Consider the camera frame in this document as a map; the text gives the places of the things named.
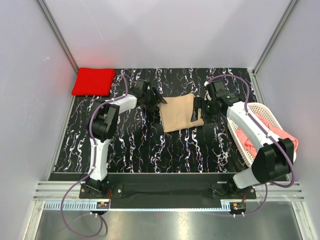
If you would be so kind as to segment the beige t shirt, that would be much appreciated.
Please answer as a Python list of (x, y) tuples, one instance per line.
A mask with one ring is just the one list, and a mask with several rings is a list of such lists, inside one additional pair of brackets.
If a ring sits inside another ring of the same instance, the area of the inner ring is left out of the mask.
[(160, 103), (158, 105), (165, 133), (204, 125), (204, 121), (200, 117), (198, 120), (191, 122), (194, 98), (195, 96), (192, 93), (182, 96), (165, 97), (164, 100), (167, 104)]

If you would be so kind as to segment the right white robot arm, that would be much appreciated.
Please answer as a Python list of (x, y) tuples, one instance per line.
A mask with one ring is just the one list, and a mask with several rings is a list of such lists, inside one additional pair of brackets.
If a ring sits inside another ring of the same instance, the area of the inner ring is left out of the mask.
[(230, 93), (218, 77), (205, 82), (209, 99), (195, 97), (191, 122), (202, 118), (205, 123), (214, 123), (225, 115), (244, 132), (257, 154), (249, 168), (232, 176), (213, 193), (219, 197), (229, 195), (239, 198), (253, 186), (267, 184), (294, 172), (294, 143), (290, 138), (281, 138), (272, 132), (248, 108), (248, 95)]

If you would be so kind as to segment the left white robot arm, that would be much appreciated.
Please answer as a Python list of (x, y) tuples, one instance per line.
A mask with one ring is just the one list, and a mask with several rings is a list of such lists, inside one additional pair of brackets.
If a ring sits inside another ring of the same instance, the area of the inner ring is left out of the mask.
[(81, 189), (82, 193), (97, 198), (108, 197), (111, 193), (107, 183), (107, 155), (109, 144), (117, 130), (119, 115), (140, 106), (154, 112), (159, 109), (159, 104), (166, 103), (157, 88), (149, 81), (138, 80), (133, 88), (126, 88), (123, 95), (114, 99), (99, 100), (95, 104), (87, 125), (90, 165)]

